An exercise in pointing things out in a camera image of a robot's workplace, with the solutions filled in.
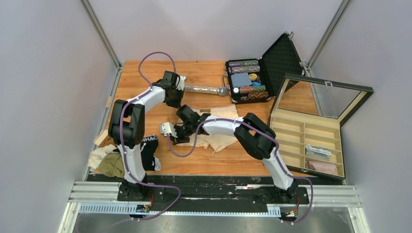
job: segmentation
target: metal floor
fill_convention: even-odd
[[[300,207],[302,216],[306,207]],[[119,214],[79,214],[78,232],[99,233],[113,223],[128,218]],[[315,207],[308,218],[289,226],[272,217],[219,217],[219,216],[159,216],[143,222],[125,222],[106,233],[354,233],[350,215],[343,207]]]

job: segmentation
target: metallic rod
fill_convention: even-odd
[[[323,48],[325,47],[325,44],[330,38],[330,35],[332,35],[333,31],[335,30],[336,26],[338,25],[339,21],[341,20],[343,14],[347,10],[351,2],[352,0],[342,0],[341,5],[339,6],[338,10],[333,16],[332,21],[329,23],[329,26],[327,27],[325,34],[322,36],[321,41],[316,47],[315,52],[313,52],[312,56],[309,59],[309,62],[308,62],[309,69],[315,65],[316,60],[319,58],[321,51],[323,50]]]

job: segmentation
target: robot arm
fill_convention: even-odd
[[[236,137],[246,152],[255,159],[261,160],[271,174],[276,187],[284,190],[290,198],[294,196],[297,189],[297,182],[288,176],[291,173],[287,170],[279,150],[268,138],[256,133],[251,134],[249,127],[245,124],[264,132],[266,135],[275,138],[276,134],[256,115],[248,113],[245,117],[226,118],[211,114],[198,115],[188,106],[182,106],[176,113],[182,119],[183,125],[172,125],[169,122],[160,125],[160,131],[164,136],[169,135],[174,145],[189,141],[189,136],[198,134],[223,134]]]
[[[117,145],[120,145],[120,117],[123,107],[126,108],[124,117],[130,117],[130,122],[123,122],[123,139],[126,151],[119,147],[123,163],[127,163],[130,172],[143,181],[146,172],[143,169],[140,155],[140,143],[144,137],[144,115],[159,103],[166,103],[170,107],[179,108],[183,98],[186,77],[165,71],[163,79],[155,82],[143,94],[128,100],[117,100],[113,106],[109,125],[109,136]],[[128,173],[124,178],[127,182],[136,183]]]

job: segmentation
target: grey wall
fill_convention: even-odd
[[[117,56],[176,60],[260,57],[284,31],[308,61],[342,0],[91,0]],[[159,55],[152,60],[166,60]]]
[[[78,0],[2,0],[0,32],[1,232],[56,232],[115,69]]]
[[[412,2],[354,0],[314,67],[375,93],[343,126],[347,181],[371,232],[410,232]]]

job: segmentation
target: wooden tabletop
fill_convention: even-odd
[[[137,67],[140,61],[127,61],[123,67],[119,86],[115,95],[117,99],[133,98],[148,87],[148,84],[139,75]],[[186,84],[222,86],[224,61],[178,61],[177,73],[187,77]],[[169,61],[147,61],[142,65],[142,73],[151,82],[162,79],[164,71],[173,71]],[[229,95],[225,97],[208,94],[185,93],[182,105],[187,104],[192,109],[222,107],[232,104]],[[249,112],[256,114],[264,122],[269,117],[273,100],[268,102],[236,105],[239,116]],[[170,122],[175,124],[178,120],[177,109],[165,104],[158,104],[145,116],[145,135],[156,134],[159,137],[159,147],[155,153],[162,164],[161,171],[148,172],[152,174],[176,175],[234,175],[234,176],[269,176],[269,172],[261,161],[248,155],[239,142],[236,142],[220,152],[213,153],[209,147],[196,148],[186,157],[180,158],[172,154],[166,138],[160,136],[159,124]],[[173,150],[179,154],[186,154],[191,147],[174,146]]]

